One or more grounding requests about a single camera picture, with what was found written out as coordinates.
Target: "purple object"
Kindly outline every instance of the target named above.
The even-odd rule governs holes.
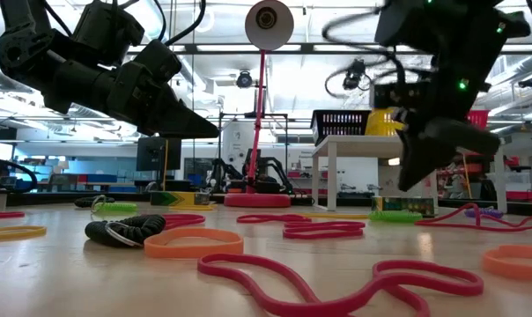
[[[497,219],[501,219],[503,217],[503,213],[499,210],[493,209],[493,208],[480,208],[479,212],[481,215],[487,215],[491,217],[495,217]],[[476,217],[476,213],[474,212],[473,208],[466,209],[464,211],[464,214],[466,214],[466,217]]]

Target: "orange rubber band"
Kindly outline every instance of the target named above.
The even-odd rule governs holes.
[[[171,240],[201,237],[225,242],[220,245],[168,247]],[[180,228],[153,235],[144,241],[144,253],[155,258],[199,259],[209,254],[242,254],[244,243],[235,232],[209,228]]]
[[[532,259],[532,246],[506,245],[485,252],[484,270],[518,280],[532,281],[532,265],[509,262],[505,258]]]

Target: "white table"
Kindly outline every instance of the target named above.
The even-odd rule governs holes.
[[[313,199],[319,202],[319,157],[329,157],[329,182],[327,210],[336,211],[337,180],[336,158],[381,158],[401,157],[403,145],[397,136],[327,136],[313,152]],[[506,213],[505,161],[503,149],[495,155],[498,210]],[[431,197],[438,206],[436,172],[431,174]]]

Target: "black basket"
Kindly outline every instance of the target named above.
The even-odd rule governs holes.
[[[371,110],[314,110],[311,129],[315,145],[326,136],[363,136]]]

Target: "red rubber band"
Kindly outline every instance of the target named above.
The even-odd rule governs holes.
[[[205,217],[202,215],[192,214],[166,214],[161,215],[166,220],[164,230],[174,229],[183,225],[196,225],[205,222]]]
[[[245,215],[237,217],[237,223],[239,224],[261,224],[269,221],[282,221],[282,222],[311,222],[311,218],[303,217],[300,215],[285,214],[285,215]]]
[[[273,299],[266,295],[256,281],[249,275],[237,269],[215,266],[211,264],[212,262],[246,263],[270,269],[285,277],[297,289],[306,303],[289,303]],[[365,306],[377,291],[386,290],[401,301],[412,306],[417,311],[417,317],[428,317],[430,316],[430,309],[426,301],[417,294],[407,291],[399,285],[414,285],[460,296],[476,296],[484,292],[484,281],[479,276],[460,269],[451,269],[434,263],[420,261],[384,261],[376,263],[373,266],[373,280],[364,285],[362,289],[342,299],[326,302],[321,302],[305,280],[294,270],[282,263],[274,262],[260,256],[245,254],[207,255],[198,261],[197,269],[201,273],[228,278],[241,284],[250,292],[258,306],[268,313],[277,316],[345,316],[347,313],[354,312],[360,307]],[[383,270],[387,269],[424,270],[463,279],[467,283],[448,282],[412,273],[381,274]]]
[[[26,214],[23,212],[0,212],[0,219],[1,218],[8,218],[8,217],[25,217]]]
[[[361,237],[364,235],[362,228],[366,224],[354,221],[329,221],[324,223],[289,223],[284,224],[284,238],[287,239],[326,239],[326,238],[344,238],[344,237]],[[307,233],[303,232],[322,232],[324,233]]]
[[[464,224],[437,224],[437,222],[451,218],[460,212],[464,212],[466,209],[473,208],[474,212],[476,214],[476,224],[475,225],[464,225]],[[481,218],[490,219],[497,223],[500,223],[502,225],[507,225],[510,228],[498,228],[498,227],[490,227],[490,226],[483,226],[481,225]],[[480,212],[479,207],[477,207],[474,203],[467,203],[460,207],[458,210],[449,213],[442,217],[437,217],[435,219],[425,219],[425,220],[419,220],[415,223],[415,225],[427,225],[427,226],[441,226],[441,227],[450,227],[450,228],[469,228],[469,229],[477,229],[477,230],[484,230],[484,231],[490,231],[490,232],[522,232],[526,230],[532,229],[532,225],[525,226],[526,223],[532,221],[531,217],[526,217],[523,219],[519,224],[512,224],[510,222],[507,222],[505,220],[497,219],[495,217],[485,215]]]

